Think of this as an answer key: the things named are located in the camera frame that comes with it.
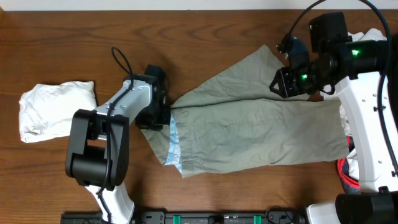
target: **white cloth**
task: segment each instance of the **white cloth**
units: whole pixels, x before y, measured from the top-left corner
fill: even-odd
[[[347,156],[348,175],[355,180],[359,180],[359,165],[356,150],[353,149]]]
[[[38,142],[68,136],[78,109],[96,108],[94,82],[37,84],[19,100],[21,141]]]
[[[350,34],[352,36],[353,41],[360,41],[360,40],[387,40],[386,37],[383,36],[383,33],[378,29],[372,28],[366,34],[359,32],[357,34]],[[325,91],[330,91],[330,86],[326,86]],[[323,96],[324,100],[335,100],[338,99],[337,94],[327,95],[326,93],[321,92],[321,96]],[[340,118],[341,118],[341,125],[344,129],[346,136],[352,136],[351,129],[349,128],[348,118],[346,115],[346,111],[343,108],[343,105],[340,106]],[[355,180],[359,180],[359,166],[358,166],[358,157],[356,155],[356,150],[353,149],[351,153],[347,156],[347,163],[349,166],[348,174],[351,178]]]

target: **green led light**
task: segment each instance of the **green led light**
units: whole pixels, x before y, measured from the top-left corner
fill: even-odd
[[[358,50],[352,50],[351,52],[353,53],[354,56],[357,56],[359,54]]]

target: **wooden surface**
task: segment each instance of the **wooden surface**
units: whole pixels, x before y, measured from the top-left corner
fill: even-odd
[[[294,34],[309,46],[307,23]],[[275,45],[300,11],[8,12],[0,26],[1,223],[59,223],[64,211],[92,211],[91,194],[65,175],[68,138],[25,144],[19,139],[18,101],[37,83],[95,81],[98,103],[120,89],[125,73],[111,56],[119,47],[135,72],[160,65],[172,101],[268,45]],[[346,11],[350,32],[381,29],[371,11]],[[397,11],[384,11],[393,32]],[[142,133],[131,126],[127,191],[139,208],[169,211],[299,208],[343,192],[335,163],[266,166],[182,179],[161,166]]]

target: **pant leg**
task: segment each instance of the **pant leg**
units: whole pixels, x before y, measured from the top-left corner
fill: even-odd
[[[308,95],[283,99],[269,90],[278,69],[284,65],[265,45],[227,70],[180,97],[173,108],[206,106],[238,100],[307,100]]]
[[[245,100],[174,111],[183,177],[346,157],[339,100]]]
[[[141,130],[162,165],[166,164],[170,147],[170,126],[160,131]]]

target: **green connector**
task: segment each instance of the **green connector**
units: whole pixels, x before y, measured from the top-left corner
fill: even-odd
[[[253,217],[254,219],[254,224],[261,224],[261,216],[260,215],[255,215]]]
[[[181,216],[180,215],[173,216],[173,224],[181,224]]]

